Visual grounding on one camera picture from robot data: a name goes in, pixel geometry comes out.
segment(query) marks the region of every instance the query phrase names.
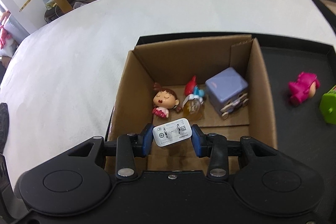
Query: bolt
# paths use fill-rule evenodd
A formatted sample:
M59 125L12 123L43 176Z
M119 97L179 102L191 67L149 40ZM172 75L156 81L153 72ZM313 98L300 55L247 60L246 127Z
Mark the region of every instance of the bolt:
M226 171L221 168L215 168L210 171L210 175L213 177L224 177L226 175Z
M177 175L171 174L171 175L168 175L168 178L169 179L177 179Z
M134 174L134 170L131 168L121 168L118 171L118 175L122 177L130 177L133 174Z

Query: black tray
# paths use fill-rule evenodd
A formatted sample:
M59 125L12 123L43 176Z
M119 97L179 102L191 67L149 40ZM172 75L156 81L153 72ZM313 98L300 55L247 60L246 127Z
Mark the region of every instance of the black tray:
M238 33L198 32L153 35L140 37L137 45L232 34ZM319 111L319 103L322 95L336 85L334 48L331 45L291 37L257 33L252 35L257 37L260 43L268 70L277 122L278 149L314 168L322 175L325 194L317 213L329 219L336 198L336 125L324 122ZM288 103L288 82L295 81L302 71L317 74L321 87L312 99L298 107L293 107Z

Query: girl figurine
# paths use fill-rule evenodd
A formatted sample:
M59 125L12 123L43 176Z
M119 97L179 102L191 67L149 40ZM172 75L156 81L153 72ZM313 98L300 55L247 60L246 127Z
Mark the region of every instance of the girl figurine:
M173 90L162 88L159 83L154 83L154 91L157 92L153 99L154 109L152 113L161 118L169 117L169 109L175 109L178 113L181 111L180 101Z
M315 95L316 89L320 87L320 82L316 74L302 72L298 75L296 82L288 83L288 87L292 94L290 102L297 106Z

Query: doll head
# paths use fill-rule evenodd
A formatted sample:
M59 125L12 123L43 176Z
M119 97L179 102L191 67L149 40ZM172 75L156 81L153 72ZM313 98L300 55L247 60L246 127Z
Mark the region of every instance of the doll head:
M153 103L157 107L164 107L167 109L175 109L176 112L181 110L179 106L180 101L173 90L162 88L159 83L154 83L154 91L157 92L153 99Z

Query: purple cube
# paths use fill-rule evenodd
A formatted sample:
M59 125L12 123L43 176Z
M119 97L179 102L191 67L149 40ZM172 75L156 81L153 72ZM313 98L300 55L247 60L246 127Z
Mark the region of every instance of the purple cube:
M205 82L209 100L223 119L248 103L248 83L230 67Z

